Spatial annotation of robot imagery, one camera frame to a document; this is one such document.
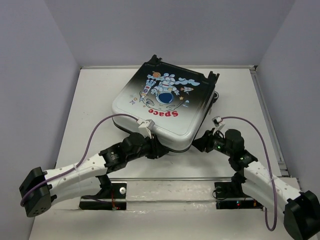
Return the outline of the black and white suitcase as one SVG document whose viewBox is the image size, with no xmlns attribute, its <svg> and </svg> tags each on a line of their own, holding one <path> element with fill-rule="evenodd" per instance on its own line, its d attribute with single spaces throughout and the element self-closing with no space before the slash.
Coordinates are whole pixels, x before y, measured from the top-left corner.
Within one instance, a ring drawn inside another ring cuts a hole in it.
<svg viewBox="0 0 320 240">
<path fill-rule="evenodd" d="M 212 104 L 219 74 L 186 69 L 153 55 L 142 64 L 111 105 L 114 125 L 133 133 L 138 125 L 129 116 L 152 120 L 151 132 L 171 152 L 183 153 L 192 145 Z"/>
</svg>

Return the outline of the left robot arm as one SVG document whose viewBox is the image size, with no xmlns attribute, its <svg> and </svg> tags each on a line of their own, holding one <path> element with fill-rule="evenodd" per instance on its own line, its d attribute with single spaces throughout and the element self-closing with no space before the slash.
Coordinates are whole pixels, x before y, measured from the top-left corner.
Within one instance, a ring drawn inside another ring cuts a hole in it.
<svg viewBox="0 0 320 240">
<path fill-rule="evenodd" d="M 143 157 L 159 159 L 169 153 L 155 134 L 144 137 L 134 132 L 92 157 L 65 167 L 43 170 L 33 168 L 19 187 L 21 207 L 29 218 L 48 211 L 53 205 L 80 196 L 110 194 L 109 173 L 119 171 L 133 160 Z"/>
</svg>

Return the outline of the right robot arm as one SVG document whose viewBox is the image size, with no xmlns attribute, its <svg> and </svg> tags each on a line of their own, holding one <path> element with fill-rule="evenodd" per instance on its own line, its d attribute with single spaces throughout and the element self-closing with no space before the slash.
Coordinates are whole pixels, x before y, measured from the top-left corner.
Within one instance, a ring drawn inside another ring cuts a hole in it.
<svg viewBox="0 0 320 240">
<path fill-rule="evenodd" d="M 230 190 L 257 200 L 268 210 L 282 217 L 287 233 L 295 240 L 309 240 L 320 231 L 320 201 L 310 190 L 292 187 L 275 175 L 245 149 L 241 132 L 229 129 L 224 135 L 207 130 L 192 142 L 200 152 L 218 151 L 229 157 L 233 170 Z"/>
</svg>

